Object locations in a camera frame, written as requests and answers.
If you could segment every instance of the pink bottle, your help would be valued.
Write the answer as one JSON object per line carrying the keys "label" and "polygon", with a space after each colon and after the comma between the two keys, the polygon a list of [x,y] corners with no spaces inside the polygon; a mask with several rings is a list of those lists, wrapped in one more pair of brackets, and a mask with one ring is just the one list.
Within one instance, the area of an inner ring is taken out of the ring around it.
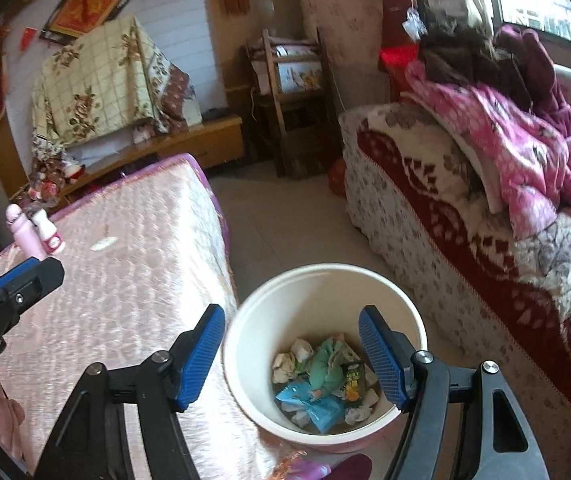
{"label": "pink bottle", "polygon": [[46,259],[47,254],[38,233],[34,229],[34,224],[27,219],[20,206],[10,204],[6,209],[6,219],[9,230],[14,235],[14,242],[25,253],[25,256],[28,258],[34,256],[39,260]]}

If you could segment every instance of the red paper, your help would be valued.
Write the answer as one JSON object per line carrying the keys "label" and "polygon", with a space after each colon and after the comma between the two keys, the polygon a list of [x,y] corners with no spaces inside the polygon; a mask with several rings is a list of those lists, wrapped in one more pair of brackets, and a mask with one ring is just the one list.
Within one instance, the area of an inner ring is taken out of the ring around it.
{"label": "red paper", "polygon": [[25,27],[23,36],[21,37],[21,45],[18,47],[21,52],[24,51],[30,43],[32,43],[32,40],[34,39],[37,32],[38,30],[35,28]]}

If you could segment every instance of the wooden cabinet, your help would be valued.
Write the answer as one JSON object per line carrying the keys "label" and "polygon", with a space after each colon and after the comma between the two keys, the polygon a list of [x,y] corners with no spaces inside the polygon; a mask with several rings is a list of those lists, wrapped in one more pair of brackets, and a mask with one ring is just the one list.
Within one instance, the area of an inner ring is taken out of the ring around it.
{"label": "wooden cabinet", "polygon": [[70,184],[59,193],[60,202],[54,210],[78,200],[84,194],[82,188],[99,177],[154,153],[161,159],[179,153],[190,153],[204,170],[230,160],[243,158],[245,148],[241,135],[241,123],[241,118],[233,115],[198,124],[187,132],[158,136],[140,144],[127,146],[120,152],[88,166],[85,173],[74,184]]}
{"label": "wooden cabinet", "polygon": [[198,129],[191,131],[185,139],[177,139],[177,142],[158,150],[160,158],[168,158],[179,153],[190,153],[205,170],[218,166],[229,160],[236,160],[245,156],[243,137],[240,130],[240,119],[235,117],[230,120],[216,121],[219,128],[203,127],[203,132]]}

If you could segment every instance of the blue gripper pad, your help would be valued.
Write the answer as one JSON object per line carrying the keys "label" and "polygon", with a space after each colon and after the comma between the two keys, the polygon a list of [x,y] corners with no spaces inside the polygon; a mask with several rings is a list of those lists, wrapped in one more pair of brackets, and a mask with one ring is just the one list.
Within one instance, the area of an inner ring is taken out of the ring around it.
{"label": "blue gripper pad", "polygon": [[374,305],[361,311],[359,335],[386,399],[406,411],[413,400],[408,393],[413,382],[411,343],[405,334],[390,330]]}
{"label": "blue gripper pad", "polygon": [[31,268],[37,266],[40,263],[38,258],[31,257],[24,262],[18,264],[14,269],[8,270],[5,274],[0,276],[0,290],[6,286],[9,282],[14,280],[17,276],[20,276],[24,272],[30,270]]}
{"label": "blue gripper pad", "polygon": [[181,380],[176,394],[181,410],[187,410],[199,398],[224,332],[225,312],[219,305],[211,304],[195,329],[190,331],[188,348],[184,347],[189,355],[185,360],[181,359],[184,365],[178,370]]}

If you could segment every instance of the clothes pile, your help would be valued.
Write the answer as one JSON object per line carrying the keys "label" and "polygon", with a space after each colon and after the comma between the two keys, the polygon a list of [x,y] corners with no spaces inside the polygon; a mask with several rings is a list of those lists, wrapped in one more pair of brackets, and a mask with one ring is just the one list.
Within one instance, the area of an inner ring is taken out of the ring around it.
{"label": "clothes pile", "polygon": [[379,402],[378,382],[342,334],[325,339],[316,351],[297,339],[272,364],[272,384],[286,384],[275,397],[281,411],[301,429],[321,434],[366,421]]}
{"label": "clothes pile", "polygon": [[406,70],[417,101],[490,158],[515,237],[549,227],[571,206],[571,106],[537,33],[506,25],[492,44],[439,30],[419,57]]}

